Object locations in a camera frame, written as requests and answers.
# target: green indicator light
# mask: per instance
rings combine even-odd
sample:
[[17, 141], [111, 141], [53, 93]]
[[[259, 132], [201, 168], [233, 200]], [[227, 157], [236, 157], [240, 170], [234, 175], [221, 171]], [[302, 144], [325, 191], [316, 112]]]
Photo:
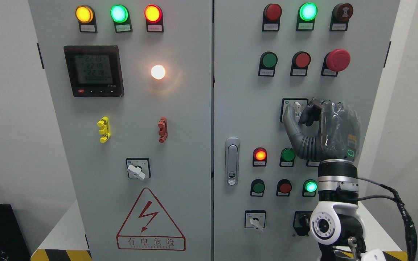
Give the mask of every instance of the green indicator light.
[[282, 151], [282, 159], [284, 161], [293, 161], [296, 155], [292, 149], [285, 149]]
[[255, 193], [262, 193], [262, 192], [264, 192], [265, 189], [266, 189], [266, 187], [262, 183], [257, 183], [253, 186], [253, 191]]
[[314, 192], [317, 190], [317, 183], [314, 180], [306, 181], [304, 189], [306, 189], [307, 192]]
[[111, 8], [111, 17], [114, 22], [123, 23], [128, 19], [128, 10], [123, 5], [114, 5]]
[[301, 19], [305, 21], [313, 20], [316, 15], [317, 15], [317, 6], [315, 5], [315, 3], [311, 3], [311, 2], [305, 3], [299, 9], [299, 16], [301, 17]]
[[272, 68], [277, 64], [277, 56], [273, 53], [268, 53], [262, 58], [262, 64], [267, 68]]

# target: digital power meter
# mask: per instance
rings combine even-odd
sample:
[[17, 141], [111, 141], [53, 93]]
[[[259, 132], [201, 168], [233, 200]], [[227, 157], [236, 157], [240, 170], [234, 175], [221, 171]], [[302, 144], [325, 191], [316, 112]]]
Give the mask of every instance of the digital power meter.
[[65, 62], [75, 97], [122, 97], [118, 46], [65, 46]]

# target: white indicator light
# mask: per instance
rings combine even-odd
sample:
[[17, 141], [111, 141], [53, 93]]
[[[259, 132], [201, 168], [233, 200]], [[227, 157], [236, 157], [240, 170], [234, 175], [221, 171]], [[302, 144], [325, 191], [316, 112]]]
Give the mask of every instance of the white indicator light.
[[151, 68], [151, 76], [156, 79], [160, 80], [165, 76], [165, 68], [162, 65], [155, 65]]

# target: yellow black hazard stripe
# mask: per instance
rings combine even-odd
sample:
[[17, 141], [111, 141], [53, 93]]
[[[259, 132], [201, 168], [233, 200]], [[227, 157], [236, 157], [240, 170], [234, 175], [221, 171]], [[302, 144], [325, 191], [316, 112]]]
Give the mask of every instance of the yellow black hazard stripe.
[[[346, 256], [352, 257], [353, 255], [350, 253], [345, 253]], [[407, 261], [407, 254], [406, 252], [402, 251], [383, 251], [383, 254], [385, 255], [386, 261]]]
[[37, 249], [31, 261], [91, 261], [89, 250]]

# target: electrical hazard warning sign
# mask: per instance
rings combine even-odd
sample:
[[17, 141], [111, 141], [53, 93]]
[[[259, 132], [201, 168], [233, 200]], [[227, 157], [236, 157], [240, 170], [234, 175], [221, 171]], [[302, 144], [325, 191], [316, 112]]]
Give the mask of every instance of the electrical hazard warning sign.
[[143, 188], [117, 233], [117, 247], [185, 251], [186, 238], [149, 188]]

